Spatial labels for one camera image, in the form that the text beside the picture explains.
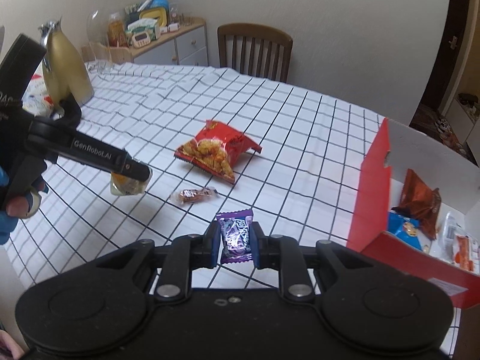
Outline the left hand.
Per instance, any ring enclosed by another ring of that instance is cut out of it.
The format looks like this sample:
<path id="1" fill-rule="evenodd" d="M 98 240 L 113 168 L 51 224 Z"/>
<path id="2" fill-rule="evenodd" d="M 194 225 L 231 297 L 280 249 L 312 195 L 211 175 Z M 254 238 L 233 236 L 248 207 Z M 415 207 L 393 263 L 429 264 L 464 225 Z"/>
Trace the left hand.
<path id="1" fill-rule="evenodd" d="M 1 187 L 6 186 L 8 181 L 9 178 L 7 173 L 1 168 Z M 47 185 L 41 177 L 35 180 L 32 187 L 38 192 L 42 191 L 45 194 L 48 192 Z M 26 192 L 24 196 L 14 197 L 9 203 L 7 203 L 7 210 L 1 211 L 1 245 L 7 243 L 11 233 L 15 230 L 20 217 L 25 216 L 32 210 L 32 204 L 33 199 L 30 192 Z"/>

